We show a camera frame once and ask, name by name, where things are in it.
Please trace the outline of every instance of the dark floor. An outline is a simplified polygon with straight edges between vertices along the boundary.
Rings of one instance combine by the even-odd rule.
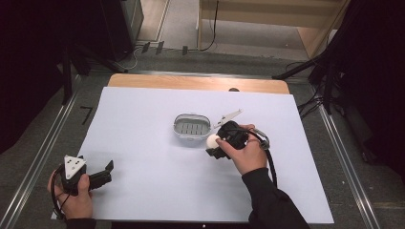
[[[187,56],[182,56],[180,52],[163,52],[160,55],[146,53],[139,55],[138,65],[131,72],[225,73],[270,78],[273,74],[283,73],[286,65],[291,62],[293,61],[210,53],[190,53]],[[313,94],[311,86],[306,82],[308,74],[309,71],[299,73],[295,79],[288,81],[288,87],[297,104],[306,102]],[[93,64],[90,76],[83,77],[75,104],[14,228],[64,228],[63,224],[50,220],[53,206],[51,197],[46,191],[48,178],[52,170],[62,162],[64,155],[74,155],[79,151],[95,114],[101,90],[107,85],[110,76],[111,73],[104,68]],[[17,144],[0,155],[0,173],[2,173],[0,216],[6,213],[14,192],[29,170],[43,139],[61,109],[62,95],[60,91],[51,98]],[[81,106],[94,107],[84,125],[82,122],[88,111],[81,109]],[[365,163],[344,117],[336,112],[332,116],[381,228],[405,228],[405,186],[400,177],[386,166],[371,166]],[[303,125],[335,220],[335,224],[312,225],[311,228],[365,228],[351,187],[319,112],[313,112],[305,117]],[[97,228],[109,227],[110,222],[99,222]]]

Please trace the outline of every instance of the wooden board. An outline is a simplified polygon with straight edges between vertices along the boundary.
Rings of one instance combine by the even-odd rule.
[[[229,91],[231,88],[236,88],[241,92],[289,94],[288,85],[282,80],[227,77],[117,73],[111,76],[108,86],[210,91]]]

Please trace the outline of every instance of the cable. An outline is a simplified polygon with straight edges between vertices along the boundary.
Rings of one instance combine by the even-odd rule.
[[[228,129],[226,131],[227,132],[236,131],[236,132],[244,132],[244,133],[247,133],[247,134],[251,134],[251,135],[255,136],[260,141],[261,148],[262,148],[263,145],[268,144],[268,137],[266,135],[264,135],[264,137],[266,138],[267,142],[265,140],[263,140],[261,137],[259,137],[256,133],[254,133],[252,131],[249,131],[249,130],[245,130],[245,129]],[[277,174],[276,174],[276,169],[274,167],[273,157],[271,156],[270,150],[268,148],[265,149],[264,151],[266,153],[268,165],[270,167],[271,178],[272,178],[273,184],[277,188]]]
[[[189,50],[189,52],[205,52],[205,51],[209,50],[209,48],[211,48],[211,46],[214,44],[215,37],[217,35],[216,29],[217,29],[217,16],[218,16],[218,5],[219,5],[219,3],[220,3],[220,1],[217,1],[217,7],[215,9],[215,17],[214,17],[214,37],[212,38],[211,44],[205,49],[202,49],[202,50],[199,50],[199,49]]]
[[[132,69],[134,69],[136,66],[137,66],[137,64],[138,64],[138,59],[137,59],[137,56],[135,55],[135,52],[137,52],[138,50],[140,50],[140,49],[142,49],[142,47],[139,47],[139,48],[136,48],[133,52],[132,52],[132,55],[134,56],[134,59],[135,59],[135,64],[134,64],[134,66],[132,66],[132,67],[124,67],[124,66],[122,66],[122,65],[120,65],[119,63],[117,63],[117,62],[114,62],[116,65],[118,65],[118,66],[120,66],[122,69],[124,69],[124,70],[132,70]]]
[[[53,202],[53,211],[56,214],[56,218],[58,220],[65,220],[65,214],[62,213],[62,207],[59,208],[58,204],[57,204],[57,199],[56,196],[54,194],[54,185],[55,185],[55,181],[56,181],[56,176],[59,175],[62,170],[65,169],[65,165],[61,164],[56,171],[53,173],[53,177],[52,177],[52,181],[51,181],[51,197],[52,197],[52,202]]]
[[[287,68],[288,68],[289,66],[291,66],[291,65],[293,65],[293,64],[302,64],[302,63],[305,63],[305,62],[304,62],[304,61],[297,61],[297,62],[292,62],[292,63],[287,64],[287,65],[286,65],[286,72],[287,72]]]

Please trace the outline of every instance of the person's left hand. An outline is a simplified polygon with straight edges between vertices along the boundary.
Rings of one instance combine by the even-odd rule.
[[[54,171],[48,181],[48,192],[51,191],[53,174]],[[54,186],[54,194],[59,204],[62,204],[68,198],[62,206],[66,219],[89,219],[93,216],[93,203],[91,194],[89,193],[89,186],[90,180],[88,175],[80,177],[80,181],[77,184],[78,195],[75,197],[65,194],[61,187]]]

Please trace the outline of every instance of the white plug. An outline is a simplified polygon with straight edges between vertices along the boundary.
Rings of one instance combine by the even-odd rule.
[[[220,138],[218,135],[210,135],[207,139],[206,139],[206,149],[215,149],[218,148],[219,145],[217,143],[217,141],[215,141],[217,138]]]

